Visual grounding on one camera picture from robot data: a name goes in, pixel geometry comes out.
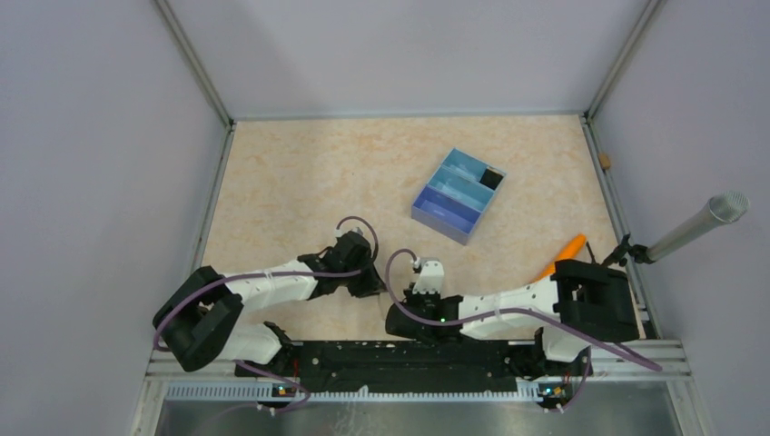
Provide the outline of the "blue three-compartment box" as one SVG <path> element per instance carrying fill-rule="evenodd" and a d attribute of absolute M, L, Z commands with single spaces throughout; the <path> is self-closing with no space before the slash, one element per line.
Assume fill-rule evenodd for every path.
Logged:
<path fill-rule="evenodd" d="M 506 172 L 458 148 L 448 152 L 410 207 L 413 220 L 466 245 L 493 203 L 492 191 L 479 183 L 485 169 Z"/>

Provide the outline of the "black credit card stack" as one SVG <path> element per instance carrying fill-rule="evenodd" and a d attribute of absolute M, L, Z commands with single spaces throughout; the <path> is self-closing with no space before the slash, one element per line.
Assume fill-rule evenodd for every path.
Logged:
<path fill-rule="evenodd" d="M 499 185 L 505 178 L 505 174 L 497 171 L 494 168 L 488 167 L 479 179 L 479 183 L 486 186 L 492 191 L 498 189 Z"/>

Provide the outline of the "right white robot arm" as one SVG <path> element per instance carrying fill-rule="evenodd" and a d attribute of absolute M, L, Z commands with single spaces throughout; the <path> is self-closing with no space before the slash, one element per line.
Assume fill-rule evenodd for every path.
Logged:
<path fill-rule="evenodd" d="M 538 343 L 535 367 L 556 374 L 588 346 L 642 365 L 626 347 L 639 338 L 636 306 L 627 275 L 595 263 L 563 260 L 544 278 L 489 295 L 442 295 L 445 271 L 436 258 L 419 258 L 416 280 L 394 298 L 386 316 L 388 334 L 421 342 L 501 338 L 531 330 Z"/>

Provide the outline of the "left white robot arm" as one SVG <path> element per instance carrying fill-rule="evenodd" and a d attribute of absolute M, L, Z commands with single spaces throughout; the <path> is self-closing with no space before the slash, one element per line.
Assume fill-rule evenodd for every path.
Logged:
<path fill-rule="evenodd" d="M 153 347 L 171 353 L 186 372 L 218 359 L 258 364 L 270 375 L 286 372 L 291 351 L 275 327 L 246 327 L 245 313 L 288 302 L 307 302 L 345 288 L 354 298 L 385 289 L 364 236 L 347 231 L 332 246 L 284 264 L 243 273 L 201 266 L 177 288 L 152 320 Z"/>

